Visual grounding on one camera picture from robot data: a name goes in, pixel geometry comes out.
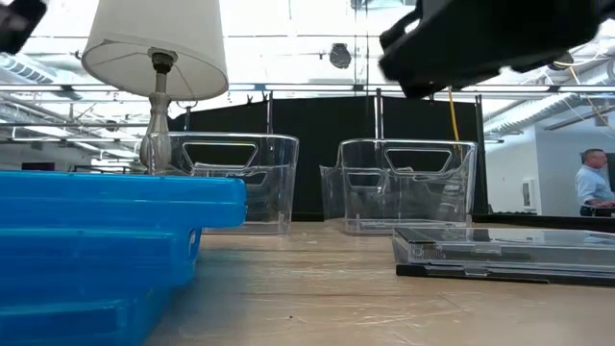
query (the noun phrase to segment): yellow cable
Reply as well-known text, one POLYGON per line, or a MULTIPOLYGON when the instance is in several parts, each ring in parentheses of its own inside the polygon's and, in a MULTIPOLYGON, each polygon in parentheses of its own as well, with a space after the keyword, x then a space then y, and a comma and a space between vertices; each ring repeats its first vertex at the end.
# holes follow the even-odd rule
MULTIPOLYGON (((580 85, 580 79, 578 78, 577 72, 575 72, 575 69, 573 67, 570 67, 570 73, 573 74, 573 78, 575 79, 575 81, 577 81, 577 84, 580 85)), ((608 126, 611 130, 615 131, 615 127, 613 127, 613 125, 608 123, 608 119, 600 112, 598 107, 594 105, 594 103, 589 97, 587 98, 587 101, 589 101, 589 104, 592 106, 592 110, 596 113, 597 116, 600 117, 604 125, 608 126)))
POLYGON ((453 102, 453 87, 449 86, 449 104, 451 105, 451 121, 453 121, 453 132, 455 140, 459 141, 459 130, 457 129, 457 116, 455 115, 455 103, 453 102))

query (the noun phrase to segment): blue plastic tray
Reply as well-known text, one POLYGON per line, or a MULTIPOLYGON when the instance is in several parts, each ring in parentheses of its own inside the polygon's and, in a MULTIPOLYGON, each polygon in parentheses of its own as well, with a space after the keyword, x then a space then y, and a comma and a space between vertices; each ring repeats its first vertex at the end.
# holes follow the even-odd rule
POLYGON ((185 284, 201 227, 246 212, 233 179, 5 171, 0 191, 0 293, 185 284))
POLYGON ((138 346, 154 329, 171 295, 153 289, 135 298, 27 304, 0 302, 3 346, 138 346))

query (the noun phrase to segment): man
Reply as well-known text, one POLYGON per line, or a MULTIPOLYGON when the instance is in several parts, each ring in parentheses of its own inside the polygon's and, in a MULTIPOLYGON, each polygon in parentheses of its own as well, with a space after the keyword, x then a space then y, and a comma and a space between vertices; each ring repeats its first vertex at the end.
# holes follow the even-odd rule
POLYGON ((602 149, 588 149, 583 153, 583 167, 577 173, 577 198, 581 216, 610 217, 615 210, 615 195, 603 177, 606 154, 602 149))

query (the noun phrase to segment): white lampshade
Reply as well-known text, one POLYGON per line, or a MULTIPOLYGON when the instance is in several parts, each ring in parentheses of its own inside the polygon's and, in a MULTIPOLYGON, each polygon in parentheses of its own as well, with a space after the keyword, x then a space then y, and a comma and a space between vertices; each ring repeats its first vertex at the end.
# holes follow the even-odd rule
POLYGON ((229 89, 218 0, 100 0, 82 64, 105 84, 148 96, 156 87, 150 48, 178 56, 167 76, 173 100, 229 89))

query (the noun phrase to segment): wooden table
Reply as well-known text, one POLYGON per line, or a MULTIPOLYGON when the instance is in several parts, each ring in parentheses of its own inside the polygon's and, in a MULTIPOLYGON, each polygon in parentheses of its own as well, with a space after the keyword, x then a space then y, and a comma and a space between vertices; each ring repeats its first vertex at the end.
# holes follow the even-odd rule
POLYGON ((204 236, 196 281, 148 344, 615 344, 615 289, 397 277, 387 237, 292 228, 204 236))

